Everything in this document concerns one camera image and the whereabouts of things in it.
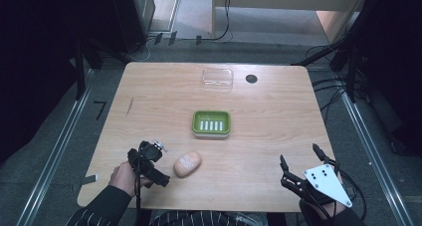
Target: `clear plastic container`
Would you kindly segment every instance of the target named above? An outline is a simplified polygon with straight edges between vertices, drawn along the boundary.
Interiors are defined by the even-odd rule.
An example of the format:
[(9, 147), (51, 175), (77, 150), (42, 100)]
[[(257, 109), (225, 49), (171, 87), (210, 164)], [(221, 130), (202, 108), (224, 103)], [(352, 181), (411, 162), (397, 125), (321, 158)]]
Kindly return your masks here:
[(206, 89), (231, 90), (233, 88), (233, 71), (228, 69), (204, 69), (202, 85)]

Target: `black sleeve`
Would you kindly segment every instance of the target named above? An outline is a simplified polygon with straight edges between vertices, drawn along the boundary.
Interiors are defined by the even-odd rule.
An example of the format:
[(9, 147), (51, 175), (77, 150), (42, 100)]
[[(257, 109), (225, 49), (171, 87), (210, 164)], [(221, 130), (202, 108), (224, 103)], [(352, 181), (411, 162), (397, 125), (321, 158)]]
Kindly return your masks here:
[(78, 210), (67, 226), (117, 225), (130, 200), (126, 192), (109, 185), (87, 207)]
[[(322, 220), (323, 225), (332, 225), (327, 220)], [(351, 208), (344, 209), (333, 218), (334, 226), (364, 226), (365, 224)]]

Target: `black tape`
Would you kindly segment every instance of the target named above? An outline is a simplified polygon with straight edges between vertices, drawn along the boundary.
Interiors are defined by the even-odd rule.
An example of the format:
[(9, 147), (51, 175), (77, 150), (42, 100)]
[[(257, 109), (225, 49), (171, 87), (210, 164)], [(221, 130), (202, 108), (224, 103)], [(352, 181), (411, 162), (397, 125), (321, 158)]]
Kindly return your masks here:
[(100, 109), (100, 112), (96, 117), (96, 120), (99, 120), (100, 116), (102, 115), (103, 111), (105, 110), (106, 102), (94, 101), (94, 104), (101, 104), (102, 105), (102, 108)]
[(171, 33), (170, 42), (168, 42), (168, 46), (172, 46), (174, 44), (174, 42), (176, 41), (176, 35), (177, 31)]
[(202, 36), (198, 35), (196, 36), (196, 46), (200, 45), (202, 43)]
[(155, 37), (154, 45), (159, 44), (161, 42), (161, 39), (162, 39), (162, 33)]

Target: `person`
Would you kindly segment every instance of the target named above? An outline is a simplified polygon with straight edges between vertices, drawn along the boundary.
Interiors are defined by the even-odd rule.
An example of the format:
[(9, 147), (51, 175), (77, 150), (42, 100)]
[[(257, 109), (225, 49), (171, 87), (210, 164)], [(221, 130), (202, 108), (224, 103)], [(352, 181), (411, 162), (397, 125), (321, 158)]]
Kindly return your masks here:
[[(127, 208), (134, 191), (135, 174), (129, 162), (117, 166), (110, 176), (108, 186), (89, 204), (78, 210), (68, 221), (67, 226), (75, 225), (117, 225)], [(149, 183), (147, 178), (141, 178), (141, 186)], [(308, 222), (314, 225), (332, 225), (325, 215), (315, 206), (300, 201), (301, 210)], [(324, 205), (323, 208), (333, 217), (333, 225), (364, 225), (350, 208), (340, 203)], [(266, 225), (262, 214), (247, 214), (234, 212), (218, 212), (210, 210), (199, 211), (153, 211), (149, 225)]]

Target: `human hand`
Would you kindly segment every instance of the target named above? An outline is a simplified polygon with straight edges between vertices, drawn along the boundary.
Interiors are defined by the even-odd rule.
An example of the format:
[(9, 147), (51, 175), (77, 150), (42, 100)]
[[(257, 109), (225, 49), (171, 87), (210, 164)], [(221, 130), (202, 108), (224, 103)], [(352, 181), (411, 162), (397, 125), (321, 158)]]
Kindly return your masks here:
[[(116, 167), (109, 178), (108, 185), (114, 186), (126, 192), (130, 197), (135, 195), (134, 192), (134, 174), (130, 163), (123, 162), (120, 166)], [(147, 178), (140, 178), (140, 185), (143, 186), (151, 181)]]

